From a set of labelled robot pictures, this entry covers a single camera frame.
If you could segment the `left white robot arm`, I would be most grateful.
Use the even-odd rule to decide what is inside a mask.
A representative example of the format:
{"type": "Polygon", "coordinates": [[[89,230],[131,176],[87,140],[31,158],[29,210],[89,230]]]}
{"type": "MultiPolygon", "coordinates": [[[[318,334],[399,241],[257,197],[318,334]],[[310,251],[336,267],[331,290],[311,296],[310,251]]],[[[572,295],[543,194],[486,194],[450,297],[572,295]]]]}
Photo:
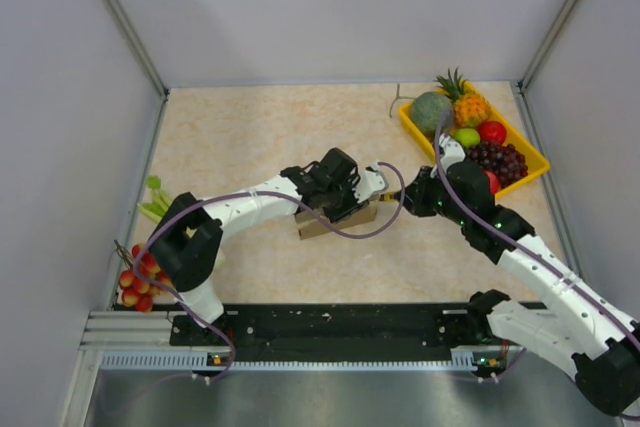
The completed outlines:
{"type": "Polygon", "coordinates": [[[366,207],[387,181],[374,163],[364,170],[339,148],[311,164],[283,169],[254,187],[216,200],[187,192],[175,198],[150,237],[149,250],[166,273],[178,300],[195,314],[192,331],[205,343],[226,334],[224,308],[213,284],[221,245],[265,221],[309,207],[335,224],[366,207]]]}

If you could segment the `yellow utility knife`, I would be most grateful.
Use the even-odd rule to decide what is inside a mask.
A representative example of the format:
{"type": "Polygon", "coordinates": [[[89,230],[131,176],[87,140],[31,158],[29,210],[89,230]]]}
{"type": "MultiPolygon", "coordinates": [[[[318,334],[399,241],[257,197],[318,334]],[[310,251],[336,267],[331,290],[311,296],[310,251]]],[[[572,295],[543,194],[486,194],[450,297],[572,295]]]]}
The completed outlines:
{"type": "Polygon", "coordinates": [[[389,202],[396,202],[396,203],[403,203],[403,198],[404,198],[404,191],[403,190],[398,190],[398,191],[393,191],[393,192],[385,192],[383,194],[381,194],[379,196],[378,201],[379,202],[384,202],[384,203],[389,203],[389,202]]]}

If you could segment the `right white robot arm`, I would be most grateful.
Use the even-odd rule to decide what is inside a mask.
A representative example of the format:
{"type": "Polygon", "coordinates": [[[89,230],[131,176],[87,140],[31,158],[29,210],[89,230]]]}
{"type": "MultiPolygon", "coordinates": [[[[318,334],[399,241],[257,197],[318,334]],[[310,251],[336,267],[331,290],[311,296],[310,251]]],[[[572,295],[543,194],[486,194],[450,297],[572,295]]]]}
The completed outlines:
{"type": "Polygon", "coordinates": [[[537,316],[497,291],[470,300],[466,327],[476,341],[515,342],[573,379],[609,416],[639,399],[639,322],[597,294],[561,262],[512,209],[498,204],[475,163],[423,166],[395,199],[413,216],[458,224],[469,245],[534,291],[553,318],[537,316]]]}

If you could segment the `brown cardboard express box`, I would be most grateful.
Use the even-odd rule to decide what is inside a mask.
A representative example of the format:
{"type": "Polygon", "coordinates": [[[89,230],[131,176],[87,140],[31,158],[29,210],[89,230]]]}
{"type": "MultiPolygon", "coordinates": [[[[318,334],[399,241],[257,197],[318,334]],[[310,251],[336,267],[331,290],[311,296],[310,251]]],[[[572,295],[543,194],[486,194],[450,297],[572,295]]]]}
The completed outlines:
{"type": "Polygon", "coordinates": [[[370,203],[363,209],[336,223],[331,223],[329,219],[323,215],[322,210],[317,210],[316,213],[319,217],[316,217],[310,212],[304,210],[301,210],[294,215],[296,227],[301,240],[307,240],[332,233],[333,230],[325,226],[321,220],[326,221],[331,227],[335,227],[338,230],[371,224],[377,217],[378,205],[376,202],[370,203]]]}

